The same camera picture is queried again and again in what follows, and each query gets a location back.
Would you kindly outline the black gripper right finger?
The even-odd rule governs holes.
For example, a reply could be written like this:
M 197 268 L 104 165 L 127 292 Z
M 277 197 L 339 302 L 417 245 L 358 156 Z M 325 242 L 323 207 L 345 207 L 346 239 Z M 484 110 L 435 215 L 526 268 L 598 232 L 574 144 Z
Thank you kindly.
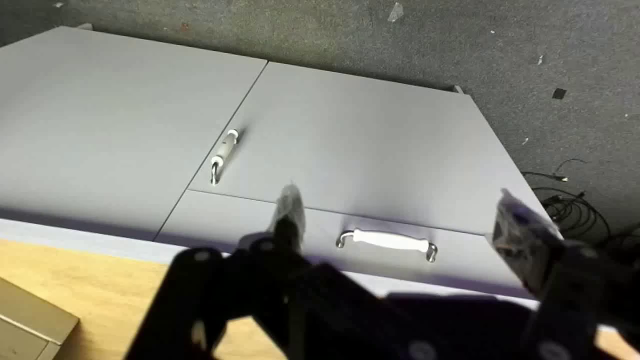
M 509 190 L 498 199 L 490 243 L 532 294 L 544 290 L 552 257 L 563 247 L 559 227 Z

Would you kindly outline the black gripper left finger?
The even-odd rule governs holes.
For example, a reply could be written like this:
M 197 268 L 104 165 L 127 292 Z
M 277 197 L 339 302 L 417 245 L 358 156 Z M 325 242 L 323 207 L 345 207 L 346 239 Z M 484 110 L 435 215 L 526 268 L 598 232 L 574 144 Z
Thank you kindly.
M 303 191 L 296 183 L 286 183 L 277 199 L 277 209 L 273 214 L 270 229 L 288 219 L 296 236 L 293 239 L 293 250 L 298 251 L 303 247 L 304 232 L 306 232 L 306 214 L 304 214 L 304 199 Z

